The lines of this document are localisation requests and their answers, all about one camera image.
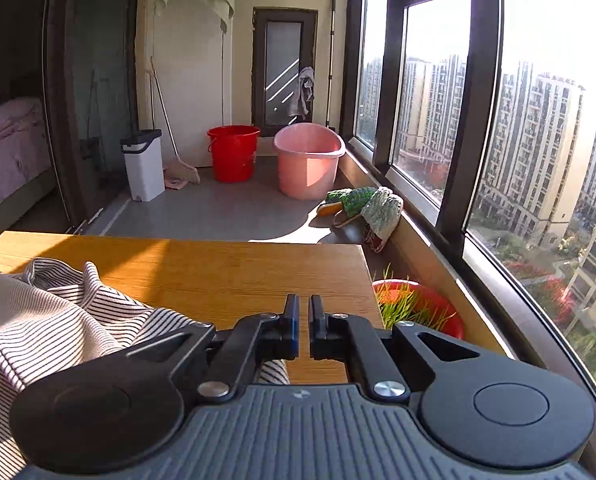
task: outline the red bucket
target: red bucket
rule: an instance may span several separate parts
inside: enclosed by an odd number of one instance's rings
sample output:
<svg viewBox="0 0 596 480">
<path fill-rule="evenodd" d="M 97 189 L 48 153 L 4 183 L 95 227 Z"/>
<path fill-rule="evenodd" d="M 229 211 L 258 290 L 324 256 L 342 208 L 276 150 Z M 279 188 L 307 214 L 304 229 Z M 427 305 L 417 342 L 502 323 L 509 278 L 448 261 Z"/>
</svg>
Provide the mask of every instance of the red bucket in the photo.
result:
<svg viewBox="0 0 596 480">
<path fill-rule="evenodd" d="M 441 310 L 446 316 L 454 314 L 454 316 L 450 317 L 444 324 L 441 332 L 457 339 L 464 339 L 464 325 L 462 324 L 462 319 L 460 319 L 458 312 L 456 312 L 456 308 L 436 291 L 426 287 L 425 285 L 420 285 L 416 282 L 406 282 L 405 280 L 380 280 L 379 282 L 373 282 L 373 291 L 380 292 L 380 289 L 383 289 L 383 283 L 387 283 L 391 293 L 395 294 L 395 296 L 392 298 L 393 300 L 398 299 L 398 290 L 400 290 L 402 286 L 409 283 L 409 288 L 419 292 L 422 299 L 427 302 L 428 308 L 433 309 L 434 312 Z"/>
<path fill-rule="evenodd" d="M 256 126 L 219 126 L 209 130 L 213 176 L 218 182 L 244 182 L 253 176 L 259 134 Z"/>
</svg>

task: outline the striped cloth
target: striped cloth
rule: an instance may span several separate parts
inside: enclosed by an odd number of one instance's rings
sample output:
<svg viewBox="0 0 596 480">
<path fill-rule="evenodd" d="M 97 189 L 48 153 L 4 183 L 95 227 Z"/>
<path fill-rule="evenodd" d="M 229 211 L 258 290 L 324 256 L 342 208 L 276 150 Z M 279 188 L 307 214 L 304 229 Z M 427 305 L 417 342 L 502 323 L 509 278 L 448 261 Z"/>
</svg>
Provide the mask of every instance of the striped cloth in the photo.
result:
<svg viewBox="0 0 596 480">
<path fill-rule="evenodd" d="M 37 258 L 21 274 L 0 274 L 0 480 L 24 467 L 8 413 L 28 384 L 190 322 L 104 285 L 91 262 L 79 272 Z M 284 362 L 265 363 L 259 381 L 288 384 Z"/>
</svg>

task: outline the sky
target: sky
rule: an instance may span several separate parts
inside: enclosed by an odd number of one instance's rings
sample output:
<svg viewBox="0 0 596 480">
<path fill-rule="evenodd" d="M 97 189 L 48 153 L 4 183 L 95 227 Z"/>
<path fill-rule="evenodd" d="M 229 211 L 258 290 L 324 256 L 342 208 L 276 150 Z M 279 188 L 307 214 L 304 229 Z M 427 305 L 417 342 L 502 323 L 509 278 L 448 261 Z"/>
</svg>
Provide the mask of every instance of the sky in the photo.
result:
<svg viewBox="0 0 596 480">
<path fill-rule="evenodd" d="M 386 6 L 387 0 L 367 0 L 365 62 L 382 56 Z M 596 94 L 596 0 L 504 0 L 504 6 L 504 72 L 529 60 L 539 72 L 574 79 Z M 466 54 L 470 0 L 413 6 L 408 20 L 408 57 Z"/>
</svg>

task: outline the knitted slipper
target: knitted slipper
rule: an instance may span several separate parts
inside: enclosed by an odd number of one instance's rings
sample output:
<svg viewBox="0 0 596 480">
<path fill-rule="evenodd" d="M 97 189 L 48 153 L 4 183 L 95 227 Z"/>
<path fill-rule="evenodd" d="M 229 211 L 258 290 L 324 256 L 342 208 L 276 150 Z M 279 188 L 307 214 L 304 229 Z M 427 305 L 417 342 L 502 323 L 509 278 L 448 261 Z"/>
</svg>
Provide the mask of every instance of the knitted slipper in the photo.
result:
<svg viewBox="0 0 596 480">
<path fill-rule="evenodd" d="M 379 187 L 371 197 L 371 200 L 363 207 L 362 215 L 367 222 L 367 228 L 364 230 L 363 239 L 369 243 L 373 237 L 374 229 L 380 225 L 380 211 L 387 199 L 393 194 L 388 187 Z"/>
<path fill-rule="evenodd" d="M 377 224 L 374 223 L 374 227 L 369 227 L 367 224 L 363 237 L 374 253 L 379 253 L 384 249 L 387 240 L 398 226 L 402 208 L 402 199 L 398 195 L 392 194 L 380 209 Z"/>
<path fill-rule="evenodd" d="M 334 227 L 342 227 L 360 216 L 363 207 L 376 192 L 375 187 L 358 187 L 340 197 L 343 209 L 334 216 Z"/>
<path fill-rule="evenodd" d="M 343 195 L 349 194 L 351 189 L 334 189 L 333 191 L 329 191 L 325 199 L 318 205 L 316 209 L 317 216 L 327 216 L 337 213 L 338 211 L 342 211 L 342 202 L 340 202 L 340 198 Z"/>
</svg>

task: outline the floor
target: floor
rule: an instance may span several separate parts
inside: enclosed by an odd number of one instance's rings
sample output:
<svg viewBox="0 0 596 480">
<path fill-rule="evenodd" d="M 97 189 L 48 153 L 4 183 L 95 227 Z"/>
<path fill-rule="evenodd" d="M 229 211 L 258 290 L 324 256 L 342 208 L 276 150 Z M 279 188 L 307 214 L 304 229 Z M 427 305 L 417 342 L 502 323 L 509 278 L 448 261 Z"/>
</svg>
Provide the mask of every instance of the floor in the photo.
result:
<svg viewBox="0 0 596 480">
<path fill-rule="evenodd" d="M 331 228 L 332 217 L 316 218 L 317 201 L 303 202 L 278 190 L 277 159 L 257 159 L 252 180 L 221 184 L 211 168 L 200 169 L 201 184 L 165 190 L 151 202 L 126 198 L 106 225 L 89 234 L 285 243 L 361 243 L 361 221 Z M 350 187 L 339 172 L 335 188 Z M 385 258 L 365 250 L 372 275 L 382 277 Z"/>
<path fill-rule="evenodd" d="M 60 198 L 60 191 L 54 189 L 36 202 L 9 231 L 36 233 L 65 233 L 70 224 Z"/>
</svg>

